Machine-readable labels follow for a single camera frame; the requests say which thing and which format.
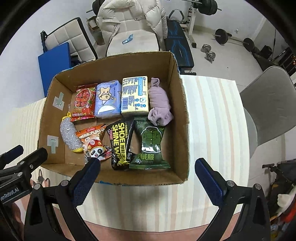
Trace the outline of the grey chair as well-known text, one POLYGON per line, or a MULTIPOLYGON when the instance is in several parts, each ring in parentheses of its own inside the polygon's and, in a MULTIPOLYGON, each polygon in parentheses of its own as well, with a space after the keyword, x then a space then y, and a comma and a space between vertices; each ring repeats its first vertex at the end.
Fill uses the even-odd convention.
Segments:
POLYGON ((264 70, 240 92, 247 121, 249 153, 295 127, 295 86, 278 66, 264 70))

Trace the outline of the black yellow shoe wipes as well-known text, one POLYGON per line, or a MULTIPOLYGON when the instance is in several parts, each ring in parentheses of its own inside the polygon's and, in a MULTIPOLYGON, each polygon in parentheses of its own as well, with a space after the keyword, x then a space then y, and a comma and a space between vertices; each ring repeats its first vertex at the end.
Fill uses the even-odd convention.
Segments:
POLYGON ((135 154, 130 149, 134 118, 122 118, 107 126, 111 143, 111 166, 114 170, 126 170, 135 154))

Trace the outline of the silver scrubber yellow ends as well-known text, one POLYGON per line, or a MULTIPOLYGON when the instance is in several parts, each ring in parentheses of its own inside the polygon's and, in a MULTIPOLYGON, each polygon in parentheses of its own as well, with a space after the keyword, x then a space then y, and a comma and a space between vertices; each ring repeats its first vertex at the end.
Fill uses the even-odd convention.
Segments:
POLYGON ((60 133, 63 142, 69 147, 70 151, 80 153, 83 151, 81 140, 76 136, 76 128, 71 121, 72 115, 67 112, 66 116, 62 117, 60 124, 60 133))

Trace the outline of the red snack packet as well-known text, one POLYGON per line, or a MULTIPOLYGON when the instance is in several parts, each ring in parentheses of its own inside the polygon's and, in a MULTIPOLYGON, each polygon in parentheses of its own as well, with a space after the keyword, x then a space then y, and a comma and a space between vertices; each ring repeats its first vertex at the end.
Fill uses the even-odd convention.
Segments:
POLYGON ((97 83, 80 85, 76 88, 74 108, 70 118, 71 122, 95 118, 96 87, 97 83))

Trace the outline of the dumbbell pair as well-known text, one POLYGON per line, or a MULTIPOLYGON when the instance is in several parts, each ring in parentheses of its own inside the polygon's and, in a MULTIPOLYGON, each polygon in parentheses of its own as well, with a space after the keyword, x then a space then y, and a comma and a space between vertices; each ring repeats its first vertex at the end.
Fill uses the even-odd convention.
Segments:
POLYGON ((208 60, 210 63, 213 63, 216 58, 216 53, 211 50, 212 47, 208 44, 204 44, 201 47, 201 52, 205 53, 205 59, 208 60))

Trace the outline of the blue mat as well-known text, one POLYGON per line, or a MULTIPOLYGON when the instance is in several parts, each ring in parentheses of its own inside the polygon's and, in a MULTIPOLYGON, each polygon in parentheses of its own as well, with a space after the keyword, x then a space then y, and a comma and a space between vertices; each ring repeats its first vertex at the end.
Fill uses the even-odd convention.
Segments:
POLYGON ((38 62, 44 96, 46 97, 54 76, 72 67, 69 43, 65 42, 44 52, 38 57, 38 62))

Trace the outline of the floor barbell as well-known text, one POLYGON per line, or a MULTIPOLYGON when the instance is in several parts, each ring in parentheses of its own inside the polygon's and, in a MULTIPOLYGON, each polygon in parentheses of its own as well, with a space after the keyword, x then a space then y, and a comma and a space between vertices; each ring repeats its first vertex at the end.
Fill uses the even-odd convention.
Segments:
POLYGON ((226 44, 229 40, 234 40, 236 42, 242 43, 244 48, 249 52, 252 52, 255 47, 254 42, 250 38, 245 38, 244 40, 235 39, 234 37, 232 37, 230 33, 226 32, 224 29, 217 29, 213 36, 216 42, 218 42, 221 45, 226 44))

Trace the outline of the cream blue tissue pack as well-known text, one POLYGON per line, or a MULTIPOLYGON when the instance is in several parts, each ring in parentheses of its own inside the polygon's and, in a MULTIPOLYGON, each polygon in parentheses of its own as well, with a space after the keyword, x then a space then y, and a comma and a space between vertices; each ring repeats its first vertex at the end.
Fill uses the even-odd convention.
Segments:
POLYGON ((122 80, 121 115, 148 115, 149 95, 147 76, 127 77, 122 80))

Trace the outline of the orange panda snack packet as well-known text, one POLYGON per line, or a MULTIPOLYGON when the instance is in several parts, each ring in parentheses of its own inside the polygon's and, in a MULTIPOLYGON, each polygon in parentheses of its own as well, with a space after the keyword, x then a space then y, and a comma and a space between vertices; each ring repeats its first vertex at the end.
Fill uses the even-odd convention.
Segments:
POLYGON ((86 162, 91 158, 105 161, 111 157, 111 148, 102 142, 106 127, 106 124, 101 124, 76 132, 82 142, 86 162))

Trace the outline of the white puffer jacket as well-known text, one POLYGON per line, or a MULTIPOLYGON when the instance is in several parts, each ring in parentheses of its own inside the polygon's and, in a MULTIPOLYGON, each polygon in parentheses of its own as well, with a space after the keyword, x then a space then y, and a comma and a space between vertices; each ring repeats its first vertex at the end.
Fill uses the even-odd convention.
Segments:
POLYGON ((167 17, 160 1, 104 1, 97 18, 105 44, 119 33, 149 30, 163 42, 168 36, 167 17))

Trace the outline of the purple cloth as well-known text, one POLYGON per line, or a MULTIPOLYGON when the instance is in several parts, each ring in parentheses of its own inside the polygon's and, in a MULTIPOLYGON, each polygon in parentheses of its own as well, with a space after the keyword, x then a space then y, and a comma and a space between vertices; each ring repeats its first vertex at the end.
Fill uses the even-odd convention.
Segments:
POLYGON ((171 106, 166 91, 159 85, 159 78, 151 79, 149 92, 150 111, 148 119, 155 126, 166 126, 173 120, 171 106))

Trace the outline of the quilted folding chair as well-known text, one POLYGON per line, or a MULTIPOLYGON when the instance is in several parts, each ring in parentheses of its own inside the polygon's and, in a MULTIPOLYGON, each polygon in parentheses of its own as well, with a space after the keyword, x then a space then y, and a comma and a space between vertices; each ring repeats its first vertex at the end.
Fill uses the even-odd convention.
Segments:
POLYGON ((51 50, 63 43, 69 43, 70 55, 77 55, 80 61, 94 61, 98 59, 88 34, 79 17, 64 23, 51 33, 46 34, 45 46, 51 50))

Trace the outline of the green wipes packet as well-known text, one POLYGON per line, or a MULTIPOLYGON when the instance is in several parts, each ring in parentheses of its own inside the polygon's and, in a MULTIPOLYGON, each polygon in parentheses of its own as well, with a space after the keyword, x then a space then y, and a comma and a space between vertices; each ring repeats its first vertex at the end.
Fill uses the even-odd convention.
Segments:
POLYGON ((155 126, 145 117, 134 119, 134 128, 141 139, 140 152, 135 155, 129 164, 135 170, 165 170, 170 164, 163 159, 161 142, 165 127, 155 126))

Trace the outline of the barbell on rack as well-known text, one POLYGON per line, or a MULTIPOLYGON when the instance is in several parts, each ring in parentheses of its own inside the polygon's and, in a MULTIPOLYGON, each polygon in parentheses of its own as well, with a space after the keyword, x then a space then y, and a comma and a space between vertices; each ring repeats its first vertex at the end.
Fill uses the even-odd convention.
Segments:
POLYGON ((193 4, 193 7, 196 8, 201 14, 204 15, 215 15, 217 11, 222 11, 222 9, 218 8, 218 4, 215 0, 184 0, 193 4))

